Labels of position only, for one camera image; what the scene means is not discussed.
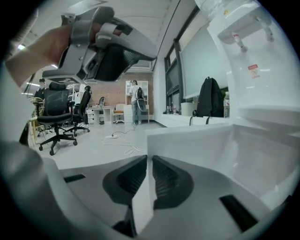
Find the floor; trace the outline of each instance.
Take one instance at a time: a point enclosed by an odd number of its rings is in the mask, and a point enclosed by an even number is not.
[[[126,139],[131,142],[136,147],[146,151],[146,132],[147,130],[160,128],[160,126],[154,122],[143,123],[142,125],[136,126],[134,131],[129,131],[127,134],[116,133],[121,138]],[[105,139],[106,136],[112,135],[113,132],[122,131],[126,132],[128,130],[134,129],[132,125],[127,124],[113,124],[113,125],[96,125],[90,126],[90,132],[83,132],[79,130],[77,132],[77,142],[78,145],[74,146],[73,141],[62,140],[58,142],[54,147],[55,155],[50,156],[50,146],[51,143],[43,145],[43,150],[39,151],[39,145],[35,145],[36,151],[46,158],[52,158],[55,160],[59,169],[77,168],[84,166],[93,166],[98,164],[110,163],[120,159],[138,156],[145,154],[144,152],[134,151],[129,156],[125,153],[130,150],[130,146],[114,146],[114,145],[104,145],[108,144],[125,144],[124,140],[121,139]],[[54,136],[55,133],[49,133],[46,138]],[[41,143],[45,139],[41,135],[37,138],[37,143]]]

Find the red and white sticker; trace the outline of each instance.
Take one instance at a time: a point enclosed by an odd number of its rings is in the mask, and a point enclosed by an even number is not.
[[[249,70],[252,78],[260,77],[260,75],[258,74],[258,65],[257,64],[249,66],[248,70]]]

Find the plastic bottle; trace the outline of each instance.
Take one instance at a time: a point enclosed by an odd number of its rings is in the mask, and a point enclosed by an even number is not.
[[[229,115],[230,115],[229,92],[226,92],[224,98],[224,117],[229,118]]]

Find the black backpack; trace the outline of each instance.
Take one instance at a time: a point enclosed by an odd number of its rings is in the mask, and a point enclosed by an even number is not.
[[[141,88],[139,88],[139,89],[137,90],[136,96],[137,96],[137,99],[143,98],[143,90],[142,90]]]
[[[193,112],[193,116],[208,116],[206,120],[206,124],[208,124],[210,117],[224,117],[223,104],[223,96],[217,81],[214,78],[207,77],[201,87],[197,110]]]

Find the ceiling light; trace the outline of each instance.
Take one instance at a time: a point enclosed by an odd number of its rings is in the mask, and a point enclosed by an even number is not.
[[[20,45],[18,45],[18,48],[19,48],[20,50],[22,50],[22,49],[24,49],[24,48],[25,48],[25,46],[24,46],[24,45],[22,45],[22,44],[20,44]]]
[[[35,83],[29,83],[29,82],[27,82],[27,84],[30,84],[30,85],[32,85],[32,86],[37,86],[37,87],[39,87],[39,85],[38,85],[38,84],[35,84]]]

